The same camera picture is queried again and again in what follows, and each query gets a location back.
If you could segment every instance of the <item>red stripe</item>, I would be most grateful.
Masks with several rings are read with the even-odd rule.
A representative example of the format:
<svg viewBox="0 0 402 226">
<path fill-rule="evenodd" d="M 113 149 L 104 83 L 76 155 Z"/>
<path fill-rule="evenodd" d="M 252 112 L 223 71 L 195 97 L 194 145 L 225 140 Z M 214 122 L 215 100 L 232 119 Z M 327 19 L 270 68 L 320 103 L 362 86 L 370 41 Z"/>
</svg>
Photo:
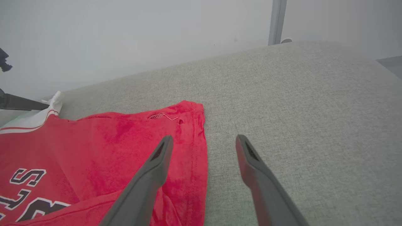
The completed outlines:
<svg viewBox="0 0 402 226">
<path fill-rule="evenodd" d="M 36 128 L 39 128 L 39 127 L 41 127 L 41 126 L 43 126 L 43 125 L 45 124 L 47 118 L 49 117 L 49 113 L 52 112 L 52 111 L 54 111 L 54 112 L 56 112 L 57 114 L 59 114 L 57 111 L 55 111 L 55 110 L 53 110 L 53 109 L 50 110 L 50 111 L 47 113 L 47 115 L 46 115 L 45 121 L 44 121 L 44 122 L 42 123 L 42 125 L 40 125 L 40 126 L 33 127 L 33 128 L 26 128 L 26 127 L 6 127 L 6 128 L 1 128 L 0 131 L 1 131 L 1 130 L 5 130 L 5 129 L 36 129 Z"/>
</svg>

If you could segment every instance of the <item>gray fabric surface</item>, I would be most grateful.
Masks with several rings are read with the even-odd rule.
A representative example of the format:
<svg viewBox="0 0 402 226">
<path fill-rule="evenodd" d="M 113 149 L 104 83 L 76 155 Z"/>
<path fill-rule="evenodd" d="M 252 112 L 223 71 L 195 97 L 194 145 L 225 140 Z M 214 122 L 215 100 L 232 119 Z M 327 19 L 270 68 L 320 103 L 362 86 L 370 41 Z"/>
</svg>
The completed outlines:
<svg viewBox="0 0 402 226">
<path fill-rule="evenodd" d="M 311 225 L 402 224 L 402 80 L 330 42 L 295 42 L 65 92 L 60 117 L 204 104 L 205 225 L 257 225 L 246 135 Z"/>
</svg>

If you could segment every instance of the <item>red fabric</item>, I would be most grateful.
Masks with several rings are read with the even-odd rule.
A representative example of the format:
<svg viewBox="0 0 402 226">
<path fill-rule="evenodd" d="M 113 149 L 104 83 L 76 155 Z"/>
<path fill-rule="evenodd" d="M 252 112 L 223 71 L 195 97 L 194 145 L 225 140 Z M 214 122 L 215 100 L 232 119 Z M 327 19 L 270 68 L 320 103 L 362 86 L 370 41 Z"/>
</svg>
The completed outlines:
<svg viewBox="0 0 402 226">
<path fill-rule="evenodd" d="M 50 115 L 35 131 L 0 134 L 0 196 L 18 200 L 21 189 L 31 191 L 13 210 L 0 203 L 5 215 L 0 224 L 98 225 L 159 141 L 172 135 L 168 176 L 157 192 L 151 225 L 203 225 L 207 190 L 203 112 L 201 104 L 182 101 L 157 111 L 109 112 L 77 121 Z M 27 169 L 24 173 L 44 169 L 46 174 L 34 187 L 28 183 L 36 175 L 23 184 L 10 183 L 20 168 Z M 24 173 L 14 179 L 22 179 Z M 15 222 L 38 197 L 70 206 Z"/>
</svg>

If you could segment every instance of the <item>white wall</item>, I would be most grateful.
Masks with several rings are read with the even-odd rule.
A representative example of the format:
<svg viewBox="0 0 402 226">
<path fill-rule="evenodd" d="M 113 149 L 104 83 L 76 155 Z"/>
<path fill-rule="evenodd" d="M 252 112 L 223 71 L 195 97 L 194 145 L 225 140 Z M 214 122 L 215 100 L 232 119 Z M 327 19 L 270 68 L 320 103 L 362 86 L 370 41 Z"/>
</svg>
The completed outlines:
<svg viewBox="0 0 402 226">
<path fill-rule="evenodd" d="M 332 40 L 377 60 L 402 55 L 402 0 L 287 0 L 282 38 Z"/>
<path fill-rule="evenodd" d="M 271 0 L 1 0 L 7 93 L 57 90 L 265 46 Z"/>
<path fill-rule="evenodd" d="M 265 46 L 272 0 L 0 0 L 5 92 L 39 99 Z M 333 40 L 376 60 L 402 55 L 401 0 L 288 0 L 282 39 Z"/>
</svg>

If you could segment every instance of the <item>red jersey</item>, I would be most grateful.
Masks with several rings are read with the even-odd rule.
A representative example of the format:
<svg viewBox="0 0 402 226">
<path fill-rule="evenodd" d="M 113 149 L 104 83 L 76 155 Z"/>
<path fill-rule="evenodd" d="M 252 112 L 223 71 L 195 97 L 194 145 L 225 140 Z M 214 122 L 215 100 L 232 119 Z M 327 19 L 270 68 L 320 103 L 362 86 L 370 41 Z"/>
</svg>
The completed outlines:
<svg viewBox="0 0 402 226">
<path fill-rule="evenodd" d="M 63 94 L 0 129 L 1 225 L 98 225 L 166 135 L 174 140 L 151 225 L 203 225 L 207 145 L 202 104 L 60 119 Z"/>
</svg>

